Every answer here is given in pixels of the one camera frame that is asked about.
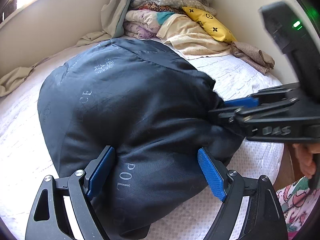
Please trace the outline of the person's right hand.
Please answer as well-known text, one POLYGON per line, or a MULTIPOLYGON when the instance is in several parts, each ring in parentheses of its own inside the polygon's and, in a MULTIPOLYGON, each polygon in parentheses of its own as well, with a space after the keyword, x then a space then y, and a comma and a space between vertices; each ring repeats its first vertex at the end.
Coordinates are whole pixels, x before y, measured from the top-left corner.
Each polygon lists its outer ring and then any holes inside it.
POLYGON ((293 144, 295 149, 296 158, 299 163, 299 168, 302 174, 308 179, 316 173, 316 163, 313 161, 313 155, 319 154, 320 145, 319 144, 293 144))

